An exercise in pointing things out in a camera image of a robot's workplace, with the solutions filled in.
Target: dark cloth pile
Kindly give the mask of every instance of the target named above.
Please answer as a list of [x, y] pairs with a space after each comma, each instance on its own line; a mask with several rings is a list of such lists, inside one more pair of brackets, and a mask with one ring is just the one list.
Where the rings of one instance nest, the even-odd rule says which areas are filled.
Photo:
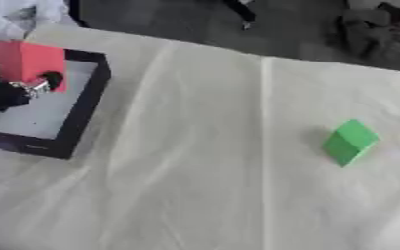
[[384, 53], [396, 41], [400, 8], [381, 3], [374, 10], [347, 10], [336, 18], [336, 33], [353, 55], [369, 58]]

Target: floor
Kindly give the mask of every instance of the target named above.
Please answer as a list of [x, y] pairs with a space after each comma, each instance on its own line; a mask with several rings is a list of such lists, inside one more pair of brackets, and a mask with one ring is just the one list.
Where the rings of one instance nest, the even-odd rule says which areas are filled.
[[400, 70], [400, 58], [362, 62], [326, 45], [324, 30], [344, 0], [255, 0], [258, 14], [242, 31], [238, 16], [220, 0], [86, 0], [90, 27], [230, 48], [246, 53]]

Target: chair leg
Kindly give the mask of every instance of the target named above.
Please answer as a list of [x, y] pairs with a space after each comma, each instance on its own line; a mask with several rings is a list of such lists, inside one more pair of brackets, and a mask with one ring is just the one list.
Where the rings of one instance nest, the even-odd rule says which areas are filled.
[[70, 0], [69, 1], [69, 15], [81, 27], [89, 27], [88, 24], [80, 18], [80, 0]]
[[239, 0], [222, 0], [230, 9], [236, 12], [244, 22], [251, 23], [255, 21], [256, 15], [249, 7], [241, 3]]

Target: person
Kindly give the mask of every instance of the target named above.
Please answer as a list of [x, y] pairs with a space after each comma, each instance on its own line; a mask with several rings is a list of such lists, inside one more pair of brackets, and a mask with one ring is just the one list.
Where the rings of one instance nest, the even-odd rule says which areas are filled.
[[0, 40], [22, 40], [36, 26], [60, 22], [63, 0], [0, 0]]
[[249, 9], [249, 7], [240, 2], [240, 0], [222, 0], [222, 2], [230, 9], [235, 11], [243, 19], [243, 30], [247, 30], [252, 27], [252, 24], [255, 22], [256, 15]]

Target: black tray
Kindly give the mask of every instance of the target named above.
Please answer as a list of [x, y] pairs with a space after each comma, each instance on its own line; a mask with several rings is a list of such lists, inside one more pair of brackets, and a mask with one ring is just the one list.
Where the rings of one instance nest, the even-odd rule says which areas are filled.
[[49, 139], [0, 132], [1, 149], [59, 159], [72, 157], [107, 87], [111, 71], [105, 54], [77, 50], [65, 50], [65, 53], [68, 61], [94, 63], [96, 68], [59, 131]]

